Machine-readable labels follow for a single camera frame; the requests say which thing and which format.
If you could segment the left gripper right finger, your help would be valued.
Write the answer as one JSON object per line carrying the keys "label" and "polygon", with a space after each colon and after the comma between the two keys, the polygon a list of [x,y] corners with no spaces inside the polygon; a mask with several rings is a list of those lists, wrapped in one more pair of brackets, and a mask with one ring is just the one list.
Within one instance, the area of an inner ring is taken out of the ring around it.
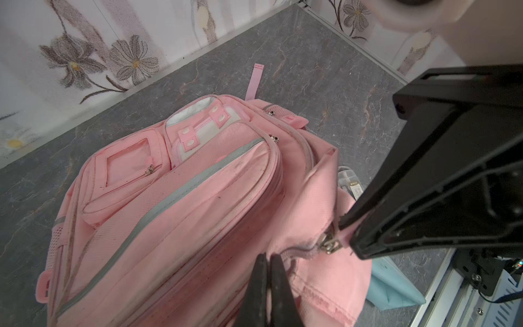
{"label": "left gripper right finger", "polygon": [[300,317],[283,260],[274,254],[270,258],[271,314],[270,326],[304,327]]}

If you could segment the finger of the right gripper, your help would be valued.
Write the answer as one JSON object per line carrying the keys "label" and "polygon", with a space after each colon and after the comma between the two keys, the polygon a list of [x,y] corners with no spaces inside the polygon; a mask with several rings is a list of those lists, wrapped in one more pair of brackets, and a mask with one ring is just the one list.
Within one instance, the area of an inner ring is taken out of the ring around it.
{"label": "finger of the right gripper", "polygon": [[522,66],[433,68],[397,91],[405,126],[340,219],[363,260],[428,248],[522,256]]}

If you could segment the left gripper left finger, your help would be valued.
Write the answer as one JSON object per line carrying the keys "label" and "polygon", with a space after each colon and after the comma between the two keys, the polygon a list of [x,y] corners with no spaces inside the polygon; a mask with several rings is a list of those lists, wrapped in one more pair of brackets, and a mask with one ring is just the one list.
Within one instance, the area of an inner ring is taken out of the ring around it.
{"label": "left gripper left finger", "polygon": [[234,327],[267,326],[268,260],[265,253],[256,257],[245,297]]}

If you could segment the teal pencil case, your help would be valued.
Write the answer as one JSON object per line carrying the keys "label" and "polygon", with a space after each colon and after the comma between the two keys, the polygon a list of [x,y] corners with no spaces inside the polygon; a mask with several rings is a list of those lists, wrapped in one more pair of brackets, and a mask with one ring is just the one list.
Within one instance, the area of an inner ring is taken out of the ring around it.
{"label": "teal pencil case", "polygon": [[425,296],[389,257],[372,260],[366,300],[380,311],[426,303]]}

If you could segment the pink backpack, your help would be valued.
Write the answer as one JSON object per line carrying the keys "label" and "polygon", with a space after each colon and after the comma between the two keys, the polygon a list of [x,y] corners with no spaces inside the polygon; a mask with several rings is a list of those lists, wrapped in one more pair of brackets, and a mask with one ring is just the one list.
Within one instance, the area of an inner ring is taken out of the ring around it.
{"label": "pink backpack", "polygon": [[35,297],[49,326],[231,326],[280,256],[305,326],[353,326],[372,265],[340,219],[339,151],[256,98],[207,95],[100,149],[53,226]]}

